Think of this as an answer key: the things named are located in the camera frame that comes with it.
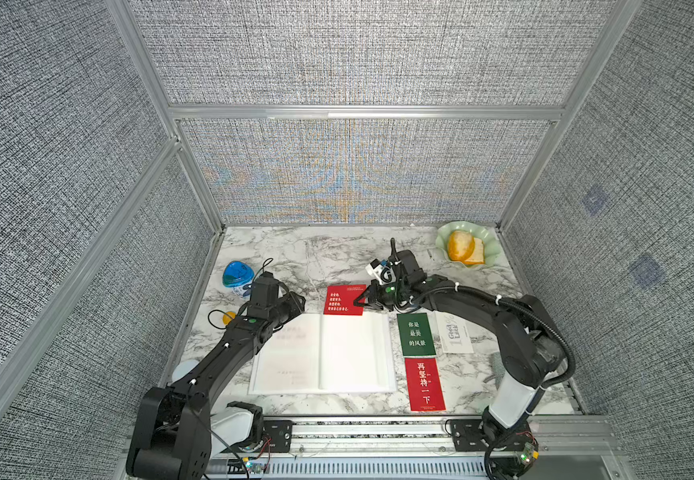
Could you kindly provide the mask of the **dark red card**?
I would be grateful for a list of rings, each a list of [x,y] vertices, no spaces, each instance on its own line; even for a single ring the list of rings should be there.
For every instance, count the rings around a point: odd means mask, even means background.
[[[363,304],[355,301],[366,290],[366,285],[331,285],[327,287],[325,315],[361,316]]]

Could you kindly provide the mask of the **white photo album book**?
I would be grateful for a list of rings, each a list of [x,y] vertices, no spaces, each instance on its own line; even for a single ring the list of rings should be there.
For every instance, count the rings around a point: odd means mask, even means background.
[[[386,315],[303,314],[288,324],[292,322],[317,324],[317,347],[281,349],[274,333],[254,358],[251,394],[373,394],[397,389]]]

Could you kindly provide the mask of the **large red card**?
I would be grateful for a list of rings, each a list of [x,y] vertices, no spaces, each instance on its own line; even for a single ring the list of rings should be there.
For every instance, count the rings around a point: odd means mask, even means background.
[[[437,360],[435,358],[406,358],[405,369],[412,412],[441,412],[446,410]]]

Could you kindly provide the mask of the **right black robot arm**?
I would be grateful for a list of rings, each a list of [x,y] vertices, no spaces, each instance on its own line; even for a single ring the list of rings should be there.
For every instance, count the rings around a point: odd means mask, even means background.
[[[573,377],[577,362],[538,298],[491,295],[440,275],[416,283],[397,280],[382,285],[373,280],[353,301],[375,311],[414,313],[418,309],[443,312],[474,323],[497,339],[506,373],[484,420],[502,429],[516,429],[527,421],[543,392]]]

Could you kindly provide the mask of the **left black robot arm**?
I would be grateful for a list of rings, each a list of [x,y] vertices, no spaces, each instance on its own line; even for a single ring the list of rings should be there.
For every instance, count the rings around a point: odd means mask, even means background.
[[[142,399],[126,461],[139,479],[201,479],[212,442],[214,402],[230,380],[260,352],[276,330],[305,310],[303,296],[289,292],[264,305],[247,303],[218,344],[185,376],[153,387]]]

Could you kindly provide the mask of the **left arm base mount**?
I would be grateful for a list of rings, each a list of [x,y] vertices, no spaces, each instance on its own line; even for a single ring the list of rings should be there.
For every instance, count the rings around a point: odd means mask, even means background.
[[[294,422],[266,417],[263,408],[245,402],[230,402],[222,411],[212,413],[212,455],[237,453],[240,456],[289,453]]]

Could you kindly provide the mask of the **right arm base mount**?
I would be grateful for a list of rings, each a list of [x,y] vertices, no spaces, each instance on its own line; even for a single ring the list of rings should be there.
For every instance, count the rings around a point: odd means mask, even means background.
[[[457,452],[483,454],[488,479],[518,479],[539,458],[539,442],[528,418],[524,413],[515,425],[506,428],[486,414],[482,418],[447,420],[446,429]]]

